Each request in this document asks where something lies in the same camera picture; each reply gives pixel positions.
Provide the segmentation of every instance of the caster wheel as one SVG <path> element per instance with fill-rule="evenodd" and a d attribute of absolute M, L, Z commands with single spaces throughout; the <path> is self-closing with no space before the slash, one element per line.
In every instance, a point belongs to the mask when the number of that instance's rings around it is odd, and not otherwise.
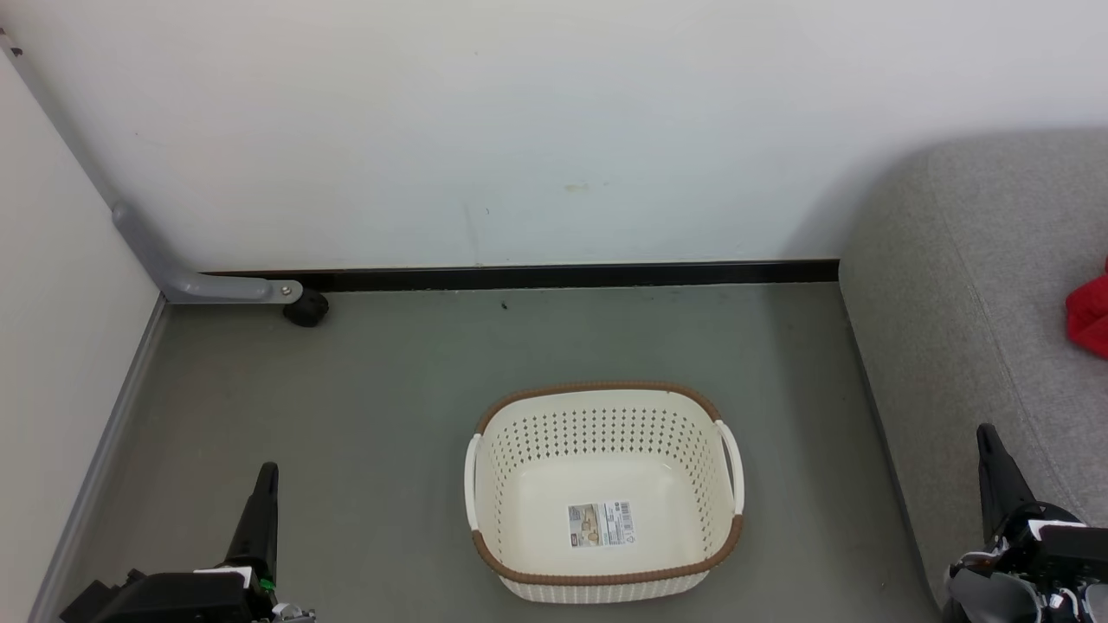
<path fill-rule="evenodd" d="M 324 295 L 314 289 L 304 288 L 300 298 L 286 305 L 283 313 L 288 321 L 298 327 L 314 327 L 324 319 L 329 308 L 330 304 L 327 303 Z"/>

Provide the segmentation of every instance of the gray couch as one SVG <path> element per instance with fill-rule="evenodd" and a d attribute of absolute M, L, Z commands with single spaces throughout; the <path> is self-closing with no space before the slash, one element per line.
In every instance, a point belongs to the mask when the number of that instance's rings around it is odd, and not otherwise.
<path fill-rule="evenodd" d="M 863 210 L 840 283 L 940 602 L 983 545 L 979 422 L 1039 499 L 1108 527 L 1108 361 L 1067 341 L 1064 307 L 1106 255 L 1106 130 L 943 145 Z"/>

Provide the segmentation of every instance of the laundry basket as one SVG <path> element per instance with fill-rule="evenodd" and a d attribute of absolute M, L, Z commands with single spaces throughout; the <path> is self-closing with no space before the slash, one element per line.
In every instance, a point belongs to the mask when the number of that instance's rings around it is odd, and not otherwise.
<path fill-rule="evenodd" d="M 531 601 L 687 591 L 742 530 L 735 437 L 707 399 L 670 384 L 510 396 L 478 426 L 464 480 L 478 553 Z"/>

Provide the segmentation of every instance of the barcode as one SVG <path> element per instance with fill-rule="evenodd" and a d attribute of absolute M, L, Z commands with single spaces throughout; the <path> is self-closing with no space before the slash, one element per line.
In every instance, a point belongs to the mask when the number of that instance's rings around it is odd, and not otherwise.
<path fill-rule="evenodd" d="M 630 522 L 630 504 L 628 502 L 616 503 L 623 514 L 624 531 L 629 532 L 635 529 L 635 525 Z"/>

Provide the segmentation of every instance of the black baseboard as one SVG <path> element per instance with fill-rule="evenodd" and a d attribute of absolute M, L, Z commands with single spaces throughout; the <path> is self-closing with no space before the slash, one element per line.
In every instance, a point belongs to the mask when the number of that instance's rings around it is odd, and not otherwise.
<path fill-rule="evenodd" d="M 296 279 L 318 292 L 589 288 L 839 280 L 838 259 L 217 273 Z"/>

